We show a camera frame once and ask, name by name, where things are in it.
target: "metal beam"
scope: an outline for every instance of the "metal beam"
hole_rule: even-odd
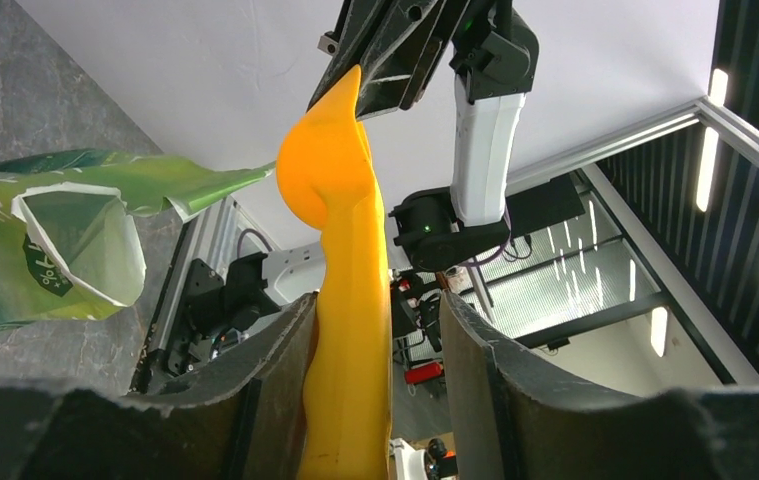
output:
[[[656,307],[663,307],[670,301],[670,296],[664,292],[652,293],[646,297],[638,298],[634,302],[625,302],[605,310],[585,315],[584,317],[570,320],[550,328],[538,330],[518,337],[515,341],[526,348],[538,348],[548,343],[581,335],[591,330],[613,325],[630,318],[644,315],[653,311]]]
[[[721,140],[744,155],[759,168],[759,130],[728,108],[715,105],[708,98],[697,101],[697,117],[717,130]]]
[[[691,319],[699,334],[735,381],[740,385],[759,385],[759,373],[724,331],[720,322],[691,288],[688,280],[682,276],[623,197],[609,183],[600,168],[589,165],[582,171],[597,191],[597,195],[617,218],[622,232],[632,239],[635,247],[641,252],[646,260],[646,266],[656,272],[662,285],[682,307],[683,312]]]
[[[526,275],[527,273],[534,272],[536,270],[540,270],[542,268],[547,268],[550,265],[553,264],[554,260],[560,260],[562,257],[564,257],[565,260],[569,260],[574,257],[578,257],[579,253],[590,253],[591,251],[599,248],[599,247],[605,247],[607,245],[611,245],[616,242],[622,242],[624,239],[624,236],[622,234],[615,235],[612,238],[607,238],[603,240],[602,242],[598,242],[596,245],[588,245],[587,247],[583,247],[581,250],[574,250],[572,252],[565,253],[561,256],[556,256],[553,258],[548,258],[546,260],[542,260],[536,264],[529,265],[528,267],[523,267],[520,270],[515,270],[514,272],[507,273],[501,277],[493,278],[491,280],[485,281],[485,287],[490,288],[496,285],[500,285],[501,283],[507,282],[509,280],[512,280],[517,277],[521,277],[523,275]],[[473,287],[466,288],[459,292],[459,296],[463,297],[465,295],[469,295],[473,292]]]
[[[506,195],[522,192],[559,175],[693,125],[699,121],[694,116],[699,109],[697,101],[692,100],[597,140],[510,172],[506,178]]]
[[[476,293],[476,298],[479,300],[479,306],[482,307],[482,311],[485,312],[485,317],[491,325],[496,325],[497,316],[494,314],[494,309],[491,308],[491,302],[488,301],[488,286],[479,276],[479,272],[476,268],[466,267],[467,276],[470,278],[470,283],[473,285],[473,291]]]

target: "white wall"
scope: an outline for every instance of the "white wall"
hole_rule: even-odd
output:
[[[631,395],[648,397],[664,387],[624,322],[571,337],[555,355],[534,351],[574,375]]]
[[[670,315],[664,356],[650,345],[649,315],[626,321],[630,334],[665,388],[722,385],[682,325]]]
[[[648,397],[674,387],[721,385],[709,364],[672,316],[663,357],[650,345],[648,316],[571,337],[556,355],[542,358],[579,377],[614,390]]]

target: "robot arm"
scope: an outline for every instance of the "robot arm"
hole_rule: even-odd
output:
[[[417,270],[440,271],[503,244],[506,174],[538,41],[510,0],[345,0],[319,47],[332,55],[311,105],[354,65],[359,120],[407,110],[452,42],[456,145],[452,185],[415,192],[391,216]]]

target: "ceiling light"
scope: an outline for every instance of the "ceiling light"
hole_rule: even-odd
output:
[[[565,236],[567,237],[567,248],[573,248],[570,243],[570,227],[567,226],[567,220],[563,222],[565,224]]]
[[[668,309],[656,307],[650,316],[650,345],[658,356],[665,354],[665,342],[668,335]]]
[[[582,266],[582,273],[585,273],[585,253],[582,252],[582,239],[579,239],[579,264]]]
[[[550,231],[550,227],[547,227],[547,235],[550,237],[550,248],[553,249],[553,253],[556,253],[556,244],[553,243],[553,232]]]
[[[597,250],[597,216],[594,215],[594,202],[588,200],[588,212],[591,213],[591,243]]]
[[[635,301],[635,260],[629,259],[629,301]]]
[[[700,173],[697,177],[697,208],[702,212],[709,208],[717,156],[718,132],[712,127],[706,127],[706,132],[703,134],[703,153],[700,155]]]
[[[726,100],[726,87],[729,84],[729,75],[721,69],[712,71],[712,81],[709,84],[709,100],[715,105],[723,105]]]

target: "glass panel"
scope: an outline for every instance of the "glass panel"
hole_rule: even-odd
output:
[[[495,327],[511,338],[658,291],[623,241],[499,279],[489,285],[489,290],[494,299]],[[475,294],[462,298],[473,302],[484,316]]]
[[[604,209],[591,192],[585,192],[579,198],[585,208],[585,214],[532,233],[532,252],[529,251],[529,247],[523,238],[515,239],[517,251],[515,252],[509,247],[509,253],[518,257],[529,255],[529,258],[511,260],[504,254],[481,267],[485,279],[490,281],[505,277],[525,268],[558,258],[562,254],[577,252],[580,250],[580,245],[581,248],[587,249],[595,245],[595,238],[596,244],[599,245],[620,235],[620,231],[605,214]],[[497,248],[493,248],[480,254],[477,259],[481,261],[496,251]],[[469,280],[466,282],[465,288],[471,288]]]

